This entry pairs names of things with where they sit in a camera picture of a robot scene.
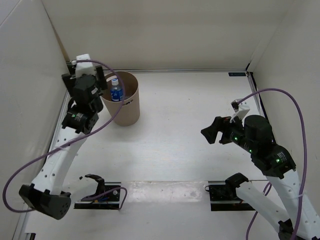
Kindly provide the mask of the blue label plastic bottle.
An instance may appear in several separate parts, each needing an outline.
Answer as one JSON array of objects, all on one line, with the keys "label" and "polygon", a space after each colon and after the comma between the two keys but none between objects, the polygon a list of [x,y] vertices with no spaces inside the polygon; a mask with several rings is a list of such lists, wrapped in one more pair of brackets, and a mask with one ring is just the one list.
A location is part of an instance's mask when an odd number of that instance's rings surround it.
[{"label": "blue label plastic bottle", "polygon": [[123,100],[123,88],[118,78],[111,80],[110,96],[113,102],[121,102]]}]

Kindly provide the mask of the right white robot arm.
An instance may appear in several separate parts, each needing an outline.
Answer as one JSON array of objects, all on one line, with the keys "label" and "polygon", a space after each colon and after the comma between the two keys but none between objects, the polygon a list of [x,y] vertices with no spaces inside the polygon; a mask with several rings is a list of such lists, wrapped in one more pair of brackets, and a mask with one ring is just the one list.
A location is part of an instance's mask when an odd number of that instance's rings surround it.
[{"label": "right white robot arm", "polygon": [[241,173],[225,180],[224,193],[230,200],[241,199],[262,215],[278,233],[281,240],[318,240],[320,216],[307,195],[300,193],[302,186],[296,164],[290,153],[273,142],[272,126],[263,116],[250,115],[241,121],[217,116],[201,134],[214,144],[218,132],[220,144],[234,143],[250,154],[253,164],[262,172],[277,192],[283,207],[279,207]]}]

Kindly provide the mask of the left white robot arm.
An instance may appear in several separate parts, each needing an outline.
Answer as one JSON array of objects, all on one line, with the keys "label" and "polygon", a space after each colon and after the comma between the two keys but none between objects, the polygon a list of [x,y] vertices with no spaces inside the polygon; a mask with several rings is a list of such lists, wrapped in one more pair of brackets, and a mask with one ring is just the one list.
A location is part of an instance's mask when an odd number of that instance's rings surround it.
[{"label": "left white robot arm", "polygon": [[49,155],[38,175],[19,190],[20,197],[32,210],[56,220],[62,219],[72,204],[72,194],[63,191],[63,182],[86,141],[85,135],[99,119],[98,113],[103,109],[100,96],[108,88],[102,66],[90,62],[78,63],[75,73],[62,75],[62,80],[71,98],[58,131],[57,152]]}]

